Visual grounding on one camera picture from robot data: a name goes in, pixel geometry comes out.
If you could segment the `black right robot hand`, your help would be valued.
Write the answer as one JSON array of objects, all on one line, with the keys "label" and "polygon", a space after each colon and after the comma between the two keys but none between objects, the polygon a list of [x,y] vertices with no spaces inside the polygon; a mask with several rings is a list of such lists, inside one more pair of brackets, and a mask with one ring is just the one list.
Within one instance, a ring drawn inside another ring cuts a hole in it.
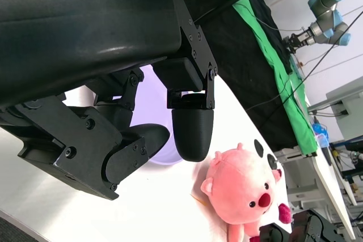
[{"label": "black right robot hand", "polygon": [[275,223],[260,227],[262,242],[345,242],[337,228],[313,209],[293,215],[292,232]]}]

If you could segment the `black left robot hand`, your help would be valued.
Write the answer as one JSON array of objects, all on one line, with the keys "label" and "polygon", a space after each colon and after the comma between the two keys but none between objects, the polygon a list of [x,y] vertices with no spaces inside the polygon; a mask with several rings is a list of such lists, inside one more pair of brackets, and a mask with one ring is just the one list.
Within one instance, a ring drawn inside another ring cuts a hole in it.
[{"label": "black left robot hand", "polygon": [[1,0],[1,127],[74,189],[116,199],[169,137],[203,161],[216,73],[184,0]]}]

